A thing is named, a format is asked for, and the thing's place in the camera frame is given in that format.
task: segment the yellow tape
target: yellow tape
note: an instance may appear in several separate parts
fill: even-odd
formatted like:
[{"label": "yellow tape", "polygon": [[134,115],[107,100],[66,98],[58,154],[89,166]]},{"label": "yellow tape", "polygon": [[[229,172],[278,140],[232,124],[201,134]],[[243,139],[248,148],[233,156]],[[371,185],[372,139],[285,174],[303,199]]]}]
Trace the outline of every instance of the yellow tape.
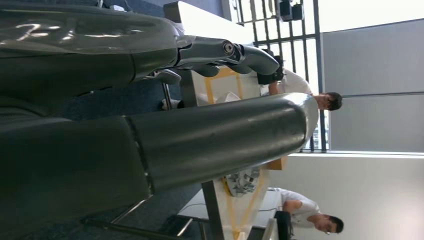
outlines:
[{"label": "yellow tape", "polygon": [[253,209],[253,205],[255,203],[256,198],[258,197],[259,191],[264,186],[263,171],[262,171],[262,169],[260,170],[259,179],[258,179],[256,189],[253,192],[252,198],[250,199],[249,205],[248,205],[246,211],[244,212],[243,217],[242,217],[239,225],[237,225],[236,215],[234,213],[234,208],[233,208],[233,201],[231,199],[232,195],[230,193],[230,189],[228,188],[227,180],[226,180],[225,177],[222,178],[222,183],[224,185],[224,190],[225,190],[225,193],[226,193],[226,204],[228,206],[228,212],[229,212],[229,217],[230,217],[229,220],[230,220],[230,223],[231,223],[232,235],[234,237],[234,240],[238,240],[239,236],[240,236],[240,232],[242,230],[242,227],[244,227],[249,220],[249,214]]},{"label": "yellow tape", "polygon": [[206,93],[207,93],[207,101],[209,102],[209,104],[215,103],[214,92],[212,91],[211,81],[215,79],[230,77],[230,76],[235,76],[235,80],[237,81],[238,97],[240,99],[243,99],[243,89],[242,89],[242,81],[240,80],[240,74],[231,70],[231,68],[224,67],[220,69],[219,73],[216,76],[204,78],[204,85],[206,87]]},{"label": "yellow tape", "polygon": [[224,190],[226,193],[226,204],[228,206],[229,221],[231,223],[232,236],[234,237],[234,240],[237,240],[240,235],[240,229],[237,228],[237,225],[236,225],[236,215],[234,214],[233,201],[231,200],[232,195],[230,193],[230,189],[228,188],[227,179],[225,177],[222,178],[222,184],[224,185]]},{"label": "yellow tape", "polygon": [[247,207],[247,210],[244,212],[243,218],[241,219],[241,224],[239,226],[240,228],[244,227],[247,224],[249,220],[249,212],[252,211],[253,204],[255,203],[255,199],[258,197],[259,191],[261,190],[263,186],[264,186],[264,176],[263,176],[263,171],[261,169],[256,189],[252,195],[252,198],[250,199],[249,206]]}]

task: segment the black window bars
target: black window bars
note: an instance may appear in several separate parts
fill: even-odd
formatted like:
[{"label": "black window bars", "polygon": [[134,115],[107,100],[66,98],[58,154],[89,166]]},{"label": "black window bars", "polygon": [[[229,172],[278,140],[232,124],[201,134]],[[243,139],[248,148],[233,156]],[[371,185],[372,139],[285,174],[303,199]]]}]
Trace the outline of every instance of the black window bars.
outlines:
[{"label": "black window bars", "polygon": [[[294,24],[292,22],[288,23],[288,30],[289,30],[289,36],[283,37],[281,33],[281,22],[278,17],[275,15],[267,15],[267,3],[269,3],[268,0],[261,0],[261,4],[259,4],[259,0],[238,0],[237,4],[237,11],[238,11],[238,22],[241,25],[245,24],[252,24],[252,30],[254,35],[254,45],[256,47],[264,47],[266,46],[268,49],[270,49],[271,45],[278,44],[278,51],[279,55],[283,58],[284,52],[283,52],[283,43],[289,43],[290,49],[291,49],[291,64],[292,64],[292,71],[297,72],[297,65],[300,66],[302,64],[300,60],[296,59],[295,54],[295,42],[296,41],[302,41],[303,44],[303,59],[304,61],[304,77],[305,80],[309,83],[310,77],[311,77],[311,71],[310,71],[310,64],[311,62],[314,63],[315,61],[312,61],[311,57],[308,57],[308,48],[307,48],[307,40],[315,40],[315,49],[316,49],[316,69],[317,69],[317,88],[318,92],[323,92],[323,72],[322,72],[322,59],[321,59],[321,36],[320,36],[320,21],[319,21],[319,8],[318,8],[318,0],[306,0],[305,2],[313,1],[313,27],[314,27],[314,33],[307,33],[307,26],[305,23],[306,18],[311,18],[311,15],[305,14],[305,19],[301,21],[301,35],[294,35]],[[274,9],[278,8],[278,2],[277,0],[273,0],[274,2]],[[262,11],[263,17],[261,19],[257,19],[257,12]],[[251,16],[251,20],[247,20],[245,18],[246,15]],[[276,32],[277,32],[277,38],[276,39],[270,39],[270,31],[274,31],[273,29],[269,29],[269,22],[275,21],[276,24]],[[261,26],[264,26],[264,32],[265,32],[265,40],[258,39],[258,31],[262,31],[263,29],[258,29],[257,24],[261,24]],[[306,145],[305,148],[301,149],[301,152],[322,152],[325,153],[327,151],[327,144],[328,144],[328,137],[327,132],[328,129],[326,128],[326,116],[324,114],[323,110],[319,111],[319,123],[317,128],[315,129],[312,137],[310,138],[309,144]]]}]

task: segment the black hair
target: black hair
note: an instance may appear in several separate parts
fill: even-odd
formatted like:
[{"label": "black hair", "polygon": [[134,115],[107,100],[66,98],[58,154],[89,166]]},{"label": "black hair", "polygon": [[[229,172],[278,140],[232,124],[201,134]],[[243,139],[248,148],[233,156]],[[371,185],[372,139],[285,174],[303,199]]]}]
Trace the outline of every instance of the black hair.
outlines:
[{"label": "black hair", "polygon": [[338,94],[337,92],[326,92],[323,94],[329,95],[332,98],[332,100],[330,101],[328,110],[333,111],[342,107],[343,97],[340,94]]},{"label": "black hair", "polygon": [[328,219],[333,222],[336,227],[335,227],[335,232],[336,233],[341,233],[343,231],[343,227],[345,226],[345,224],[343,223],[343,221],[336,217],[336,216],[328,216]]}]

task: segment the metal screw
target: metal screw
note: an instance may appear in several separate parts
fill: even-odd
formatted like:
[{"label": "metal screw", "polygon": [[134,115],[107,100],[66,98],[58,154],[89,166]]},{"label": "metal screw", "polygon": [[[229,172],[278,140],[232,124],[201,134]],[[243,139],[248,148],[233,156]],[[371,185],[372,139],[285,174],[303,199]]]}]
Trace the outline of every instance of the metal screw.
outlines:
[{"label": "metal screw", "polygon": [[234,46],[232,43],[226,42],[223,46],[226,54],[230,55],[234,52]]}]

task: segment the cable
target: cable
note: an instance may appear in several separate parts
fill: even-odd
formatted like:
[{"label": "cable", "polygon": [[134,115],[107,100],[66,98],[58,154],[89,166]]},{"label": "cable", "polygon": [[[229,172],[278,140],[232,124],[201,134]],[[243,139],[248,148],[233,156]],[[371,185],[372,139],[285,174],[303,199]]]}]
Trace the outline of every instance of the cable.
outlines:
[{"label": "cable", "polygon": [[186,210],[187,208],[192,207],[192,206],[196,206],[196,205],[206,205],[206,204],[205,204],[205,203],[190,204],[190,205],[188,205],[188,206],[184,207],[183,209],[181,209],[181,210],[178,212],[178,214],[180,214],[182,211]]},{"label": "cable", "polygon": [[[181,210],[178,212],[178,214],[182,213],[184,210],[186,210],[186,209],[187,209],[187,208],[189,208],[189,207],[197,206],[197,205],[206,205],[206,204],[205,204],[205,203],[190,204],[190,205],[188,205],[188,206],[184,207],[183,209],[181,209]],[[278,209],[277,209],[276,207],[274,207],[274,208],[271,208],[271,209],[258,210],[258,212],[268,212],[268,211],[272,211],[272,210],[276,210],[276,211],[278,211]]]},{"label": "cable", "polygon": [[271,208],[271,209],[259,210],[258,212],[268,212],[268,211],[272,211],[272,210],[278,211],[278,209],[276,207],[274,207],[274,208]]}]

